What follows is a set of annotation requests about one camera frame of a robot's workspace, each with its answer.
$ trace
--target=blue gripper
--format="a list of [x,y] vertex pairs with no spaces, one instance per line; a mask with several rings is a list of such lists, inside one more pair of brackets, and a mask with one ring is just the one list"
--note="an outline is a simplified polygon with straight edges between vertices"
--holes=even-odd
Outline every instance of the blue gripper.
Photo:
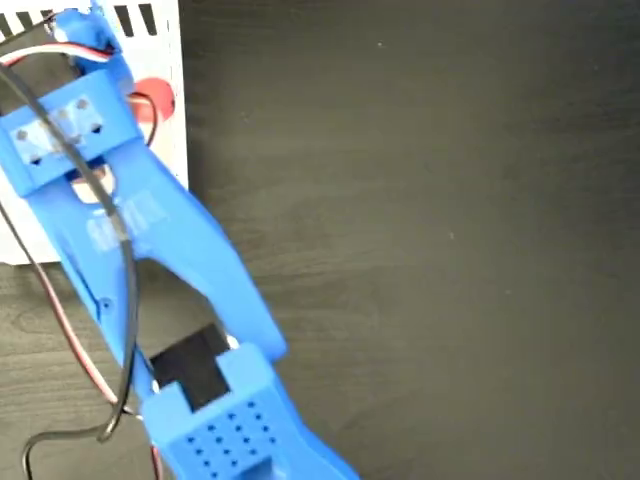
[[[181,385],[154,392],[137,349],[133,388],[151,441],[180,479],[355,480],[357,475],[302,423],[271,362],[286,343],[220,225],[146,147],[127,105],[132,79],[96,12],[57,17],[71,41],[115,46],[106,64],[79,61],[84,76],[41,98],[91,166],[115,178],[112,193],[137,259],[151,258],[206,296],[241,343],[216,362],[229,391],[196,409]],[[62,266],[122,364],[124,265],[118,239],[97,204],[73,190],[75,169],[28,107],[0,118],[0,167],[34,211]]]

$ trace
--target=dark wooden table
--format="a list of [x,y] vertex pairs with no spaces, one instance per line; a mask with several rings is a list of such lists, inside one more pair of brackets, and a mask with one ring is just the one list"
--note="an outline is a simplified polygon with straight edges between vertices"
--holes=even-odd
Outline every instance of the dark wooden table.
[[[193,189],[288,337],[311,427],[367,480],[637,479],[637,2],[182,3]],[[143,271],[149,351],[210,319]],[[28,435],[106,407],[29,272],[0,279],[13,479]],[[151,478],[147,455],[126,422],[43,447],[37,478]]]

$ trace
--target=cable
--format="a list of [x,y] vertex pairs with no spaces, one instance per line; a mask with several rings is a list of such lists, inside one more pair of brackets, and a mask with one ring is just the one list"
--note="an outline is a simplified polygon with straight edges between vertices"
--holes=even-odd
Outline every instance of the cable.
[[[49,133],[60,144],[64,153],[73,162],[75,168],[85,179],[93,194],[96,196],[106,215],[111,220],[116,235],[120,241],[120,249],[125,267],[127,297],[125,299],[127,305],[127,327],[125,338],[125,349],[123,368],[118,388],[117,402],[114,404],[111,415],[103,425],[93,427],[91,429],[76,430],[75,432],[49,432],[49,434],[36,435],[25,445],[23,455],[27,461],[23,462],[23,466],[28,466],[28,458],[32,448],[38,442],[52,439],[70,439],[80,438],[96,434],[99,442],[105,442],[113,435],[122,418],[123,407],[126,405],[131,381],[133,377],[133,364],[136,348],[136,338],[138,332],[138,298],[137,298],[137,278],[135,268],[135,257],[133,254],[133,245],[127,234],[126,225],[122,216],[119,214],[113,199],[105,191],[100,180],[93,174],[85,159],[82,157],[78,149],[71,143],[67,142],[63,132],[51,121],[46,109],[42,106],[38,98],[33,94],[29,87],[16,75],[10,68],[0,64],[0,79],[5,82],[22,101],[24,101],[34,111],[36,116],[42,121],[43,125],[49,130]],[[32,475],[25,468],[27,478],[31,479]]]
[[153,98],[150,95],[147,95],[146,93],[133,92],[129,94],[129,100],[136,99],[136,98],[145,101],[151,106],[151,112],[152,112],[151,113],[152,114],[151,131],[149,132],[149,136],[147,137],[147,147],[150,147],[151,144],[153,143],[153,140],[156,138],[156,133],[158,132],[158,123],[160,123],[160,115],[158,114],[158,107],[156,103],[153,101]]
[[112,56],[112,54],[107,51],[90,48],[80,43],[60,42],[21,48],[6,53],[0,57],[0,63],[7,66],[15,65],[24,57],[38,53],[61,53],[101,63],[109,61]]
[[[86,352],[86,350],[80,343],[80,340],[76,336],[73,330],[73,327],[71,326],[71,323],[67,318],[64,308],[60,303],[60,299],[58,298],[58,295],[55,289],[53,288],[51,281],[49,280],[49,276],[47,275],[45,270],[42,268],[42,266],[33,258],[33,256],[29,252],[29,249],[27,248],[26,244],[22,240],[22,237],[18,233],[18,230],[16,229],[14,223],[11,221],[11,218],[9,217],[8,212],[4,208],[4,205],[2,205],[2,202],[0,202],[0,216],[4,219],[7,227],[9,228],[9,231],[13,235],[18,246],[27,257],[31,266],[33,267],[36,277],[40,281],[42,288],[47,294],[47,298],[51,305],[51,309],[53,310],[54,316],[58,321],[58,325],[62,329],[64,337],[67,340],[67,343],[69,344],[69,348],[74,354],[76,360],[81,365],[83,371],[87,374],[91,382],[105,397],[105,399],[111,404],[116,403],[117,398],[115,393],[113,393],[113,390],[111,390],[111,387],[109,387],[108,383],[100,373],[100,370],[98,370],[96,365],[93,363],[93,360],[91,360],[91,357]],[[139,420],[142,420],[142,418],[139,415],[136,415],[128,407],[125,407],[124,413],[135,416]],[[37,438],[32,437],[31,441],[28,443],[28,446],[25,447],[26,451],[22,458],[23,468],[28,473],[28,475],[32,475],[30,452],[36,444],[36,443],[33,443],[34,440],[36,440],[36,443],[37,443]],[[156,480],[162,480],[163,479],[162,460],[160,458],[158,449],[153,446],[151,447],[151,461],[153,466],[154,478]]]

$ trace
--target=black stripe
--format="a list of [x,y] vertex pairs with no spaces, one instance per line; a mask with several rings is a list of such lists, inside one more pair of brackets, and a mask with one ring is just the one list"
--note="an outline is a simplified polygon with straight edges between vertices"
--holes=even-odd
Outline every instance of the black stripe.
[[122,26],[124,34],[127,37],[133,37],[133,26],[131,25],[129,10],[126,5],[116,5],[113,8],[116,10],[116,14],[118,15],[118,20],[120,20],[120,25]]
[[138,6],[140,7],[144,24],[147,26],[147,32],[149,32],[149,35],[152,37],[157,35],[158,30],[156,29],[156,19],[153,17],[153,7],[151,7],[150,3],[141,3]]
[[33,22],[31,21],[31,15],[29,15],[29,12],[18,12],[17,15],[18,20],[20,20],[20,23],[22,23],[25,30],[29,30],[33,27]]
[[9,38],[13,33],[11,33],[11,27],[9,27],[9,22],[7,22],[7,17],[4,16],[4,13],[0,13],[0,32],[5,36],[5,38]]

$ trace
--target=white cardboard box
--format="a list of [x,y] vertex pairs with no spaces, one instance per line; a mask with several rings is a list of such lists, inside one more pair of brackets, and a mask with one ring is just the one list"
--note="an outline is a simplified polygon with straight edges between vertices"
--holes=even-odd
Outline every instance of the white cardboard box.
[[[5,16],[13,34],[24,30],[18,12],[28,13],[33,23],[41,22],[43,11],[60,11],[65,8],[86,10],[89,0],[26,0],[1,2],[0,14]],[[184,106],[184,82],[182,76],[182,51],[178,0],[103,0],[105,15],[122,45],[127,63],[136,80],[159,77],[167,80],[175,94],[176,106],[171,118],[161,123],[156,134],[153,151],[169,167],[185,187],[187,177],[187,143]],[[150,5],[153,12],[156,35],[151,35],[142,17],[140,5]],[[121,27],[115,7],[124,7],[131,22],[133,36],[127,37]],[[27,206],[18,198],[0,169],[0,201],[6,207],[18,232],[36,261],[55,262],[58,256]],[[19,265],[27,259],[16,244],[4,222],[0,219],[0,262]]]

